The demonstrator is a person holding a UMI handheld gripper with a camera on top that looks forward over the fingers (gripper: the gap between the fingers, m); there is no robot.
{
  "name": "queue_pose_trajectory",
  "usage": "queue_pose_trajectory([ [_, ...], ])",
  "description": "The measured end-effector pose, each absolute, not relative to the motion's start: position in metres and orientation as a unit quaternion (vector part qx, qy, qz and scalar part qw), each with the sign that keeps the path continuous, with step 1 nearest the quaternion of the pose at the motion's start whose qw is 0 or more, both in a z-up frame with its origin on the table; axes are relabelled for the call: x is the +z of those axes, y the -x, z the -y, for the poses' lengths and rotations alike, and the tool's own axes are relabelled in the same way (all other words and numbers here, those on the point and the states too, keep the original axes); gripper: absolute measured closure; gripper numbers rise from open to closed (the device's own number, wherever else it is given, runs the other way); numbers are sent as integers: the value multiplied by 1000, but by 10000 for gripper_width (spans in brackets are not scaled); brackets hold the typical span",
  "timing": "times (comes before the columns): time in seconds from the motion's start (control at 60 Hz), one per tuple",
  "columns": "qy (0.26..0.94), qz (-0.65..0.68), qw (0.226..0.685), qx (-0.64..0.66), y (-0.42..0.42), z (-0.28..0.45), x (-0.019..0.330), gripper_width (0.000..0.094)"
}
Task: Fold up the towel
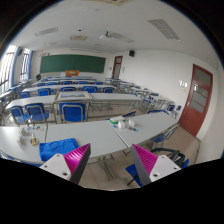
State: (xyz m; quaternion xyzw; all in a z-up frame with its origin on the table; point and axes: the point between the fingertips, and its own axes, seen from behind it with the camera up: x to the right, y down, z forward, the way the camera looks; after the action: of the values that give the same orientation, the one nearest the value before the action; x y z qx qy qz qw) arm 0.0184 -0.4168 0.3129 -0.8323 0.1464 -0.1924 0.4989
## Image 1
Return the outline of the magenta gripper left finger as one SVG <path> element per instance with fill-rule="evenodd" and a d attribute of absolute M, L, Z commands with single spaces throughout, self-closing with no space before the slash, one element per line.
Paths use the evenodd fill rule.
<path fill-rule="evenodd" d="M 91 146 L 86 144 L 65 155 L 55 154 L 41 166 L 41 169 L 78 184 L 90 154 Z"/>

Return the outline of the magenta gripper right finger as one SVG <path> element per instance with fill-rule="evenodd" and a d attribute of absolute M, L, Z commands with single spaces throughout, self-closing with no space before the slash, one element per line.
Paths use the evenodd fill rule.
<path fill-rule="evenodd" d="M 166 155 L 157 156 L 138 145 L 132 145 L 131 153 L 143 186 L 180 170 Z"/>

